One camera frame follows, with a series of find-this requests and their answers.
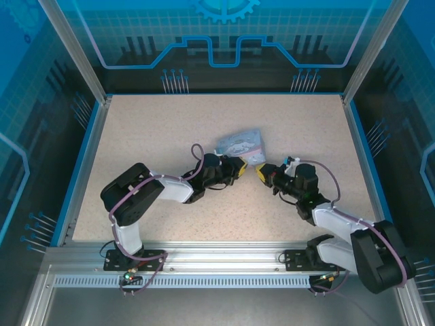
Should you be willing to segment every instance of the blue trim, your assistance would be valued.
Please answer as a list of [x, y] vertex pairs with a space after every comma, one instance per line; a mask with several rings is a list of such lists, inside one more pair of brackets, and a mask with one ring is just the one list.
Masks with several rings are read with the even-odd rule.
[[383, 189], [382, 189], [381, 181], [379, 180], [378, 172], [377, 172], [376, 166], [375, 166], [375, 161], [373, 160], [372, 154], [370, 152], [370, 148], [369, 148], [368, 143], [367, 143], [366, 134], [364, 133], [364, 130], [362, 128], [360, 116], [358, 115], [358, 112], [357, 112], [357, 109], [356, 109], [356, 106], [355, 106], [355, 103], [353, 100], [351, 101], [350, 104], [351, 104], [350, 106], [351, 106], [352, 114], [353, 114], [353, 117], [355, 119], [355, 124], [356, 124], [356, 127], [358, 129], [358, 136], [361, 138], [362, 147], [363, 147], [364, 153], [366, 154], [366, 157], [367, 157], [368, 167], [370, 169], [370, 173], [372, 174], [373, 181], [375, 182], [375, 187], [376, 187], [376, 191], [378, 193], [379, 202], [381, 203], [381, 206], [382, 206], [384, 218], [387, 221], [392, 222], [393, 219], [392, 219], [392, 215], [391, 215], [389, 208], [388, 208], [387, 198], [385, 198], [385, 194], [384, 194]]
[[77, 183], [77, 178], [79, 175], [80, 168], [82, 167], [82, 162], [84, 159], [84, 154], [86, 152], [86, 149], [88, 148], [89, 140], [90, 140], [90, 134], [92, 132], [92, 128], [94, 127], [95, 118], [97, 117], [97, 113], [100, 109], [100, 104], [98, 102], [95, 102], [94, 109], [92, 110], [92, 115], [89, 119], [89, 124], [86, 129], [86, 132], [84, 134], [83, 143], [80, 147], [79, 155], [77, 157], [77, 161], [75, 161], [75, 166], [73, 170], [73, 175], [71, 176], [71, 180], [68, 185], [67, 193], [65, 194], [65, 199], [63, 200], [62, 209], [60, 210], [59, 218], [56, 224], [56, 229], [54, 229], [52, 241], [50, 243], [51, 247], [56, 247], [56, 244], [60, 238], [60, 233], [62, 232], [62, 227], [65, 222], [65, 219], [67, 217], [67, 211], [69, 208], [69, 204], [71, 201], [71, 197], [73, 195], [73, 191], [75, 188], [75, 184]]
[[20, 187], [18, 188], [15, 198], [12, 201], [12, 205], [9, 208], [9, 212], [7, 212], [5, 222], [3, 223], [3, 226], [0, 230], [0, 247], [1, 243], [3, 242], [3, 239], [5, 238], [7, 229], [9, 228], [9, 225], [11, 223], [12, 217], [14, 216], [16, 207], [18, 206], [18, 202], [21, 199], [22, 192], [24, 191], [24, 188], [26, 187], [27, 181], [30, 177], [30, 168], [29, 168], [29, 161], [27, 160], [26, 152], [17, 144], [15, 144], [13, 141], [11, 141], [9, 138], [7, 138], [3, 133], [0, 132], [0, 141], [3, 141], [6, 143], [7, 146], [11, 147], [13, 151], [15, 151], [19, 156], [22, 158], [22, 165], [24, 165], [24, 177], [21, 180]]
[[234, 60], [234, 63], [215, 63], [213, 58], [213, 42], [209, 36], [204, 35], [186, 35], [181, 36], [181, 43], [170, 43], [158, 56], [154, 59], [154, 61], [150, 65], [126, 65], [126, 66], [120, 66], [120, 65], [108, 65], [103, 55], [89, 29], [88, 24], [86, 23], [86, 20], [83, 17], [83, 14], [77, 4], [77, 0], [73, 0], [73, 4], [75, 7], [75, 10], [77, 11], [77, 14], [79, 16], [79, 19], [81, 20], [83, 27], [85, 29], [86, 34], [89, 37], [89, 40], [95, 50], [95, 53], [101, 63], [101, 65], [109, 70], [117, 70], [117, 69], [153, 69], [157, 64], [172, 50], [177, 48], [187, 48], [188, 47], [188, 41], [206, 41], [207, 42], [207, 49], [208, 49], [208, 59], [209, 64], [213, 68], [235, 68], [240, 65], [241, 60], [241, 43], [244, 40], [260, 40], [262, 47], [269, 47], [269, 48], [277, 48], [287, 60], [289, 60], [296, 68], [343, 68], [347, 66], [347, 63], [350, 61], [351, 55], [353, 54], [353, 51], [355, 50], [355, 47], [360, 39], [360, 36], [365, 29], [366, 23], [373, 11], [373, 7], [375, 6], [377, 0], [372, 0], [372, 3], [370, 4], [370, 7], [367, 9], [366, 15], [361, 23], [360, 28], [358, 29], [358, 32], [356, 33], [355, 38], [353, 39], [353, 42], [351, 44], [351, 47], [349, 48], [349, 51], [346, 55], [345, 60], [341, 64], [302, 64], [298, 63], [293, 56], [288, 53], [288, 51], [282, 46], [282, 44], [278, 42], [269, 42], [267, 41], [267, 35], [242, 35], [239, 36], [236, 40], [236, 58]]

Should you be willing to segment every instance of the metal base plate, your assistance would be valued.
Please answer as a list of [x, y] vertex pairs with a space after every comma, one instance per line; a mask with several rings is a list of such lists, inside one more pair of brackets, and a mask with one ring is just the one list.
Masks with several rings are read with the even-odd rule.
[[322, 264], [318, 266], [318, 268], [313, 268], [307, 255], [305, 254], [305, 250], [285, 250], [284, 260], [285, 270], [287, 272], [333, 272], [338, 268], [334, 264]]
[[[164, 250], [145, 250], [143, 252], [142, 258], [162, 255], [163, 253]], [[126, 264], [126, 260], [127, 260], [126, 257], [123, 254], [121, 254], [119, 251], [115, 249], [108, 250], [106, 252], [106, 260], [103, 269], [109, 272], [125, 272], [129, 268], [132, 268], [137, 265], [137, 261], [128, 259], [130, 263]], [[140, 266], [138, 270], [140, 272], [154, 272], [157, 270], [159, 265], [160, 262], [158, 261], [158, 259], [150, 260], [146, 264]]]

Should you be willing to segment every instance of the glass panel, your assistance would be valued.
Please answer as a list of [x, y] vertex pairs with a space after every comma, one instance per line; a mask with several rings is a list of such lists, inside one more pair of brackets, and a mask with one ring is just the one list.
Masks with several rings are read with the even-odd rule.
[[109, 93], [342, 92], [390, 0], [59, 3]]
[[36, 0], [0, 7], [0, 316], [17, 325], [95, 99]]
[[[391, 212], [415, 261], [435, 260], [435, 3], [410, 0], [354, 101]], [[418, 264], [425, 301], [431, 263]], [[428, 308], [434, 313], [434, 304]]]

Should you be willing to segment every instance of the beige work surface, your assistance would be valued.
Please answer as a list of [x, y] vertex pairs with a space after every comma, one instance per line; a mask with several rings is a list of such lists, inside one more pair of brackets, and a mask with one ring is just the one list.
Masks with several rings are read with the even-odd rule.
[[[113, 97], [77, 220], [75, 241], [111, 240], [101, 190], [136, 162], [181, 175], [195, 167], [193, 143], [213, 151], [218, 139], [259, 128], [267, 162], [287, 156], [317, 160], [336, 175], [339, 206], [364, 218], [374, 213], [338, 95], [116, 95]], [[319, 188], [336, 188], [320, 167]], [[157, 200], [140, 220], [142, 240], [309, 240], [325, 230], [303, 221], [272, 195], [254, 169], [224, 191], [207, 190], [194, 204]]]

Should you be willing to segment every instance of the purple cable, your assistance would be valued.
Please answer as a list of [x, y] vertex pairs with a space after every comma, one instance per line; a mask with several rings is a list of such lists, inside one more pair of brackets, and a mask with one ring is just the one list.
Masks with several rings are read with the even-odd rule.
[[378, 231], [375, 229], [375, 227], [373, 227], [372, 225], [370, 225], [369, 223], [359, 220], [356, 217], [353, 217], [351, 215], [348, 215], [342, 211], [339, 211], [338, 209], [334, 208], [332, 209], [334, 212], [340, 214], [341, 216], [347, 218], [350, 221], [354, 221], [356, 223], [362, 224], [365, 227], [369, 228], [374, 234], [376, 234], [376, 236], [381, 239], [381, 241], [383, 242], [383, 244], [388, 248], [389, 252], [393, 255], [394, 259], [396, 260], [397, 264], [399, 265], [399, 269], [402, 273], [402, 282], [398, 285], [398, 287], [404, 287], [406, 284], [406, 280], [408, 279], [408, 275], [406, 273], [406, 269], [404, 264], [402, 263], [402, 260], [400, 260], [399, 255], [396, 253], [396, 251], [394, 250], [394, 248], [390, 245], [390, 243], [387, 241], [387, 239], [385, 239], [385, 237]]
[[[331, 290], [331, 291], [328, 291], [328, 288], [327, 287], [322, 287], [322, 286], [320, 286], [320, 285], [315, 285], [314, 287], [317, 287], [318, 289], [321, 289], [321, 290], [324, 290], [325, 292], [325, 294], [329, 294], [329, 293], [332, 293], [334, 290]], [[344, 298], [344, 299], [346, 299], [346, 300], [348, 300], [348, 301], [350, 301], [350, 302], [352, 302], [354, 305], [355, 305], [355, 307], [357, 307], [358, 309], [360, 309], [361, 310], [361, 312], [363, 313], [363, 314], [365, 314], [366, 316], [367, 316], [367, 318], [369, 318], [375, 325], [378, 325], [378, 326], [381, 326], [381, 324], [379, 324], [378, 322], [377, 322], [377, 320], [376, 319], [374, 319], [363, 307], [361, 307], [354, 299], [352, 299], [352, 298], [350, 298], [350, 297], [348, 297], [347, 295], [344, 295], [344, 294], [342, 294], [342, 293], [339, 293], [339, 292], [334, 292], [336, 295], [338, 295], [339, 297], [342, 297], [342, 298]]]
[[194, 146], [195, 145], [199, 145], [199, 144], [194, 144], [191, 148], [190, 148], [190, 153], [192, 153], [192, 156], [194, 157], [194, 158], [196, 158], [198, 161], [201, 159], [201, 158], [199, 158], [198, 156], [196, 156], [196, 154], [195, 154], [195, 152], [194, 152]]
[[109, 212], [109, 220], [111, 223], [111, 230], [112, 233], [114, 235], [115, 238], [115, 243], [118, 246], [118, 248], [121, 250], [121, 252], [127, 256], [128, 258], [131, 258], [133, 260], [137, 260], [137, 261], [150, 261], [150, 260], [155, 260], [155, 259], [159, 259], [159, 258], [164, 258], [167, 254], [164, 253], [162, 255], [157, 255], [157, 256], [152, 256], [152, 257], [146, 257], [146, 258], [140, 258], [140, 257], [135, 257], [133, 255], [130, 255], [125, 248], [120, 244], [120, 240], [118, 238], [118, 235], [116, 234], [116, 218], [114, 217], [114, 213], [115, 211], [122, 205], [124, 204], [136, 191], [138, 191], [139, 189], [141, 189], [144, 185], [146, 185], [147, 183], [149, 183], [150, 181], [159, 179], [159, 178], [168, 178], [168, 179], [174, 179], [177, 181], [188, 181], [191, 180], [192, 178], [195, 178], [195, 176], [197, 176], [197, 174], [201, 171], [201, 169], [203, 168], [204, 165], [204, 149], [202, 148], [201, 145], [199, 145], [198, 143], [195, 143], [192, 145], [191, 148], [191, 152], [193, 153], [193, 149], [195, 147], [198, 147], [201, 151], [201, 161], [199, 164], [198, 169], [192, 173], [192, 175], [190, 175], [187, 178], [181, 178], [181, 177], [174, 177], [171, 175], [154, 175], [153, 177], [149, 177], [145, 180], [143, 180], [142, 182], [140, 182], [140, 184], [138, 184], [136, 187], [134, 187], [129, 193], [127, 193], [127, 195], [125, 195], [125, 197], [123, 197], [123, 199], [121, 199]]
[[344, 279], [341, 281], [341, 283], [337, 286], [337, 287], [335, 287], [335, 288], [333, 288], [332, 290], [329, 290], [329, 289], [327, 289], [328, 291], [327, 292], [324, 292], [325, 294], [332, 294], [332, 293], [335, 293], [335, 292], [337, 292], [339, 289], [341, 289], [342, 287], [343, 287], [343, 285], [346, 283], [346, 281], [347, 281], [347, 279], [349, 278], [349, 275], [350, 275], [351, 273], [350, 273], [350, 271], [346, 271], [346, 274], [345, 274], [345, 277], [344, 277]]
[[338, 184], [337, 178], [335, 177], [334, 173], [332, 173], [332, 171], [323, 163], [320, 163], [318, 161], [312, 161], [312, 160], [301, 160], [302, 163], [313, 163], [313, 164], [317, 164], [320, 165], [322, 168], [324, 168], [326, 170], [326, 172], [329, 173], [329, 175], [332, 177], [332, 180], [334, 180], [335, 186], [337, 188], [337, 198], [335, 198], [332, 202], [331, 202], [331, 207], [334, 208], [334, 204], [336, 202], [338, 202], [341, 199], [341, 190], [340, 190], [340, 185]]
[[324, 164], [317, 162], [317, 161], [312, 161], [312, 160], [301, 160], [302, 163], [314, 163], [317, 165], [320, 165], [322, 168], [324, 168], [326, 170], [326, 172], [329, 173], [329, 175], [332, 177], [332, 180], [334, 180], [335, 186], [337, 188], [337, 198], [334, 199], [331, 202], [331, 207], [332, 210], [335, 213], [340, 214], [341, 216], [343, 216], [344, 218], [356, 222], [356, 223], [360, 223], [362, 225], [364, 225], [365, 227], [367, 227], [368, 229], [370, 229], [382, 242], [383, 244], [388, 248], [389, 252], [393, 255], [394, 259], [396, 260], [397, 264], [399, 265], [399, 269], [402, 273], [402, 282], [398, 285], [398, 287], [404, 287], [406, 284], [406, 280], [408, 279], [408, 275], [406, 274], [406, 269], [404, 264], [402, 263], [402, 261], [400, 260], [399, 255], [396, 253], [396, 251], [394, 250], [394, 248], [388, 243], [387, 239], [384, 238], [384, 236], [378, 231], [376, 230], [373, 226], [371, 226], [369, 223], [360, 220], [356, 217], [353, 217], [351, 215], [348, 215], [336, 208], [334, 208], [334, 204], [336, 202], [338, 202], [341, 199], [341, 190], [340, 190], [340, 185], [338, 184], [337, 178], [334, 176], [334, 173], [332, 173], [332, 171]]

